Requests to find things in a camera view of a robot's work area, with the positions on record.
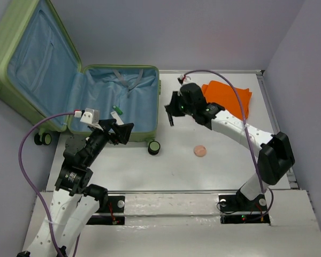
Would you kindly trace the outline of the white small tube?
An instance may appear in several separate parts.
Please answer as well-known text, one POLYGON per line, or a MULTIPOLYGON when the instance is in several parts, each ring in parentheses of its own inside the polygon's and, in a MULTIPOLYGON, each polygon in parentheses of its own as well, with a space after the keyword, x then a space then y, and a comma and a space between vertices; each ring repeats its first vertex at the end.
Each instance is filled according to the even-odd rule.
POLYGON ((124 122, 121 120, 120 116, 116 111, 110 113, 112 118, 116 120, 117 125, 124 125, 124 122))

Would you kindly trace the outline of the black cosmetic tube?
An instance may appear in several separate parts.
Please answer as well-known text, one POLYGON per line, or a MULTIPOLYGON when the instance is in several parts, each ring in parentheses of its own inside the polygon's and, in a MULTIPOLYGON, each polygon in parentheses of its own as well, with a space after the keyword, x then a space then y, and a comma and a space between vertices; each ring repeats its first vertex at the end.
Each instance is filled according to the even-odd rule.
POLYGON ((167 113, 167 115, 168 115, 168 118, 169 118, 170 126, 174 126, 173 116, 170 113, 167 113))

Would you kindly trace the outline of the green lip balm tube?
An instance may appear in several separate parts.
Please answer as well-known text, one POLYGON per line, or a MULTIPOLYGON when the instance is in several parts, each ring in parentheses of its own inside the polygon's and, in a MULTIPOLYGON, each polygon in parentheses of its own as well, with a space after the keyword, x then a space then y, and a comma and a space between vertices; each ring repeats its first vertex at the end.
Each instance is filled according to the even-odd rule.
POLYGON ((112 108, 118 115, 122 115, 123 114, 123 112, 116 105, 113 105, 112 108))

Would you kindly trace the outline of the orange cloth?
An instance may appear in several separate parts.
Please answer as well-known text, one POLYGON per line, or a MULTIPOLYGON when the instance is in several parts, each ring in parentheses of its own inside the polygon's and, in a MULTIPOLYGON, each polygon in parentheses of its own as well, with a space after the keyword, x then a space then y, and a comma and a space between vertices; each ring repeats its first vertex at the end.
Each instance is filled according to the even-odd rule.
MULTIPOLYGON (((201 88, 207 102, 217 103, 228 110, 233 116, 242 119, 241 108, 237 96, 228 84, 212 80, 209 84, 203 84, 201 88)), ((236 88, 236 91, 242 103, 245 119, 247 119, 249 116, 249 103, 252 92, 249 88, 236 88)))

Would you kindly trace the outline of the pink round compact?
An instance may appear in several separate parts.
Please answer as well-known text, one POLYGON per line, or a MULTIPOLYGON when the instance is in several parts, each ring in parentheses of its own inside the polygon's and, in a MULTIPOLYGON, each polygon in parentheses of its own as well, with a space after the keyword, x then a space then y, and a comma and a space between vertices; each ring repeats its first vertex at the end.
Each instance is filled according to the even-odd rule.
POLYGON ((207 154, 207 149, 203 145, 198 145, 194 147, 194 154, 197 157, 204 157, 207 154))

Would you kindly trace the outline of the green suitcase with blue lining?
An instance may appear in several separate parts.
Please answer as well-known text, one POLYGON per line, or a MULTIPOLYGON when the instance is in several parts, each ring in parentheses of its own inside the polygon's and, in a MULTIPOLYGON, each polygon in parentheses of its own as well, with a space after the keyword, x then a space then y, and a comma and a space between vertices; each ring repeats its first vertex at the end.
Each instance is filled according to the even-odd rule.
POLYGON ((50 1, 12 1, 0 21, 0 99, 32 124, 38 145, 49 131, 89 135, 88 126, 70 115, 76 109, 112 118, 113 105, 124 123, 133 123, 130 141, 156 141, 161 80, 149 65, 83 67, 50 1))

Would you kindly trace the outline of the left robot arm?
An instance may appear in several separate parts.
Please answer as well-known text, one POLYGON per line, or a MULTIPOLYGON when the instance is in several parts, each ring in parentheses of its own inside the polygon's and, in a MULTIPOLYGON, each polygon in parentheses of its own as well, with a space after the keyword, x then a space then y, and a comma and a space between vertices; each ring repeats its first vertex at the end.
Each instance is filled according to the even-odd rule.
POLYGON ((107 143, 127 144, 133 123, 117 124, 115 119, 89 124, 88 137, 72 135, 65 142, 64 162, 55 183, 51 203, 40 198, 46 217, 33 242, 18 256, 67 256, 78 244, 79 235, 97 211, 108 205, 106 188, 91 184, 90 166, 107 143))

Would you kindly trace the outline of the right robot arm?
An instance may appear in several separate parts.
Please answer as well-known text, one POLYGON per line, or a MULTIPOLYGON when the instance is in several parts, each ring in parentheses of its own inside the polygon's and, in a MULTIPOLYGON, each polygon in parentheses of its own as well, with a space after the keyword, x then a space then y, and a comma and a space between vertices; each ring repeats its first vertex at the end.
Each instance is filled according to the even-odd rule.
POLYGON ((295 158, 286 134, 272 134, 257 129, 233 116, 217 103, 208 103, 195 83, 184 84, 173 91, 165 106, 170 124, 174 117, 191 116, 198 124, 221 133, 250 150, 256 161, 255 174, 235 195, 235 204, 247 210, 269 186, 275 185, 294 165, 295 158))

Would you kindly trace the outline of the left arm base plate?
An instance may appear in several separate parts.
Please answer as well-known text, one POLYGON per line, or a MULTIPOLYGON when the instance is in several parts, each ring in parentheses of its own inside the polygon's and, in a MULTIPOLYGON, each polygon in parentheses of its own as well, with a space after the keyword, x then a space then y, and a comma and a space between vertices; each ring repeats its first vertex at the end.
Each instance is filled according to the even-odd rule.
POLYGON ((124 195, 110 195, 107 204, 92 215, 87 225, 124 225, 124 208, 124 195))

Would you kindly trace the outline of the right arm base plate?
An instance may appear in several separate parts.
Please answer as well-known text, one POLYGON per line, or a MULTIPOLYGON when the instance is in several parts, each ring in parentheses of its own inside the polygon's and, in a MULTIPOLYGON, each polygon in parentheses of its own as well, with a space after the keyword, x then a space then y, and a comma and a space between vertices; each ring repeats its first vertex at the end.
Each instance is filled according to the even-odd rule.
POLYGON ((268 206, 264 195, 255 200, 238 203, 235 194, 219 196, 217 209, 221 224, 270 224, 268 206))

